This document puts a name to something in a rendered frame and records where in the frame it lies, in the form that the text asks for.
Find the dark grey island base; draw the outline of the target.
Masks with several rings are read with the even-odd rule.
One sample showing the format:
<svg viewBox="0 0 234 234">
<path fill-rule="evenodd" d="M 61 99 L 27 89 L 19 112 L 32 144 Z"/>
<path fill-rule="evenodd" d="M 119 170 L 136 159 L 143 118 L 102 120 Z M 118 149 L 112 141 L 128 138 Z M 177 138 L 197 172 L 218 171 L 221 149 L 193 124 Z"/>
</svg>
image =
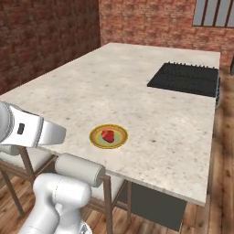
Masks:
<svg viewBox="0 0 234 234">
<path fill-rule="evenodd" d="M 185 209 L 185 200 L 132 184 L 132 212 L 139 217 L 179 231 Z"/>
</svg>

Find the red raw steak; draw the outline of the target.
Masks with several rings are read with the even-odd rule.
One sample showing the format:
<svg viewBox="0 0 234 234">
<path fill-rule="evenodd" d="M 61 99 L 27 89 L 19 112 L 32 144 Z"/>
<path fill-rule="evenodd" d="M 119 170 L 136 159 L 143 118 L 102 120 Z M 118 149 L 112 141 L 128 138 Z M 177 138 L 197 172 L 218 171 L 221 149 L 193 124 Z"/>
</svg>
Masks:
<svg viewBox="0 0 234 234">
<path fill-rule="evenodd" d="M 103 130 L 101 132 L 101 137 L 104 141 L 112 143 L 114 141 L 114 131 L 113 130 Z"/>
</svg>

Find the window with brown bars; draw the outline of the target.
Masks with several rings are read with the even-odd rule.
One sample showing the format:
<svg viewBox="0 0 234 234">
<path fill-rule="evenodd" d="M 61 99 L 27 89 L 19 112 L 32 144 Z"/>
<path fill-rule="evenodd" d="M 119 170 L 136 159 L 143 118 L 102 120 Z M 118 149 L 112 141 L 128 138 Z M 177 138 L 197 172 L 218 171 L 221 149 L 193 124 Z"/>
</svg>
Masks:
<svg viewBox="0 0 234 234">
<path fill-rule="evenodd" d="M 234 0 L 196 0 L 193 25 L 234 28 Z"/>
</svg>

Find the black hob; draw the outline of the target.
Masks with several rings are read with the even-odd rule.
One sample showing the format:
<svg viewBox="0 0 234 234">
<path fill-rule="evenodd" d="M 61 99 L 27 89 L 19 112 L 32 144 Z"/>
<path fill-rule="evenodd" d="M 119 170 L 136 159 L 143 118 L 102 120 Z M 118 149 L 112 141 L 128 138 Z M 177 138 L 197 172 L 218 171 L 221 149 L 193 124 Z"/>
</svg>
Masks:
<svg viewBox="0 0 234 234">
<path fill-rule="evenodd" d="M 147 86 L 212 97 L 216 105 L 219 103 L 220 77 L 216 68 L 166 62 Z"/>
</svg>

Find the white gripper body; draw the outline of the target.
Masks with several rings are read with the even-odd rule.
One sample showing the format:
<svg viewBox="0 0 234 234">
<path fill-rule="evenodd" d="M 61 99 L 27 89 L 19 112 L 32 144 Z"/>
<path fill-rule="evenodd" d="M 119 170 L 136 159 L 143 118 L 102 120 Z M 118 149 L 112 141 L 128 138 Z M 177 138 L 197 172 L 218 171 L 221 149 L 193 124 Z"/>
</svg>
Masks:
<svg viewBox="0 0 234 234">
<path fill-rule="evenodd" d="M 44 121 L 39 145 L 62 144 L 66 137 L 66 128 L 53 122 Z"/>
</svg>

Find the yellow and green plate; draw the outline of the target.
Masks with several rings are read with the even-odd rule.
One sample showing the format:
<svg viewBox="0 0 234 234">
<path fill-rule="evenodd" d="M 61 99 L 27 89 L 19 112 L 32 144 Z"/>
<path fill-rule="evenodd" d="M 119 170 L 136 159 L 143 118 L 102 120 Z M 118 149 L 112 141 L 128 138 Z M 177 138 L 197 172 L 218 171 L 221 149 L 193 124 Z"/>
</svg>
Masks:
<svg viewBox="0 0 234 234">
<path fill-rule="evenodd" d="M 113 130 L 114 131 L 114 141 L 108 143 L 104 141 L 101 137 L 101 132 L 103 130 Z M 114 149 L 122 146 L 128 140 L 127 131 L 120 125 L 113 123 L 106 123 L 99 125 L 90 131 L 90 142 L 101 149 Z"/>
</svg>

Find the wooden stool with white cushion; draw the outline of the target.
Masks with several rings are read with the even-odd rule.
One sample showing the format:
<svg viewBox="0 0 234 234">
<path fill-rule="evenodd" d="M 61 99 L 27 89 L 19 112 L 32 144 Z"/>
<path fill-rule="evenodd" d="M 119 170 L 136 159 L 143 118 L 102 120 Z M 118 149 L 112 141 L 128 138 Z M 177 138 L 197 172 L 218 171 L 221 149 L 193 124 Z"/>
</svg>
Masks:
<svg viewBox="0 0 234 234">
<path fill-rule="evenodd" d="M 10 178 L 13 175 L 25 179 L 33 184 L 36 177 L 56 159 L 54 154 L 37 149 L 25 148 L 15 145 L 0 145 L 0 174 L 16 204 L 19 214 L 24 217 L 25 212 L 21 207 Z"/>
<path fill-rule="evenodd" d="M 116 175 L 103 175 L 101 185 L 91 189 L 91 198 L 87 207 L 105 215 L 107 234 L 113 234 L 112 211 L 116 206 L 127 210 L 127 221 L 131 222 L 132 185 L 130 181 Z M 125 186 L 127 186 L 127 202 L 123 203 L 118 198 Z"/>
</svg>

